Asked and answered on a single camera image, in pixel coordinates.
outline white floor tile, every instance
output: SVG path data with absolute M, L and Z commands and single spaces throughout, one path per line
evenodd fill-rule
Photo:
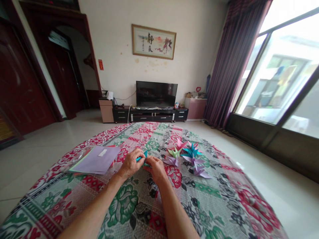
M 19 203 L 21 198 L 0 201 L 0 224 L 7 218 L 12 209 Z
M 61 156 L 117 125 L 103 124 L 99 109 L 85 110 L 72 120 L 32 132 L 26 140 L 0 151 L 0 223 Z M 174 125 L 198 134 L 240 163 L 290 238 L 319 238 L 319 184 L 200 121 Z

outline baseboard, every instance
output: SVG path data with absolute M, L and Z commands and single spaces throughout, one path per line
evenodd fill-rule
M 201 119 L 187 119 L 186 122 L 189 122 L 189 121 L 201 121 Z

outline cable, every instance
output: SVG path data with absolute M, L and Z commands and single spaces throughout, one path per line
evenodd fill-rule
M 129 107 L 129 115 L 127 116 L 127 123 L 129 123 L 129 118 L 130 118 L 130 108 L 131 108 L 132 105 L 130 105 Z
M 136 92 L 136 91 L 134 91 L 134 93 L 131 94 L 128 98 L 132 97 L 132 96 L 135 94 L 135 92 Z M 127 100 L 128 98 L 126 98 L 126 99 L 115 98 L 115 99 L 118 99 L 118 100 Z

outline pink cabinet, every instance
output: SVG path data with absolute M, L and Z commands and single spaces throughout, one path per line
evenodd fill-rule
M 188 108 L 188 120 L 201 120 L 204 118 L 206 99 L 185 98 L 185 107 Z

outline purple curtain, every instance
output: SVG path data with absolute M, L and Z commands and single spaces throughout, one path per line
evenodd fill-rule
M 232 0 L 220 42 L 211 83 L 207 91 L 205 119 L 225 129 L 231 104 L 257 32 L 272 0 Z

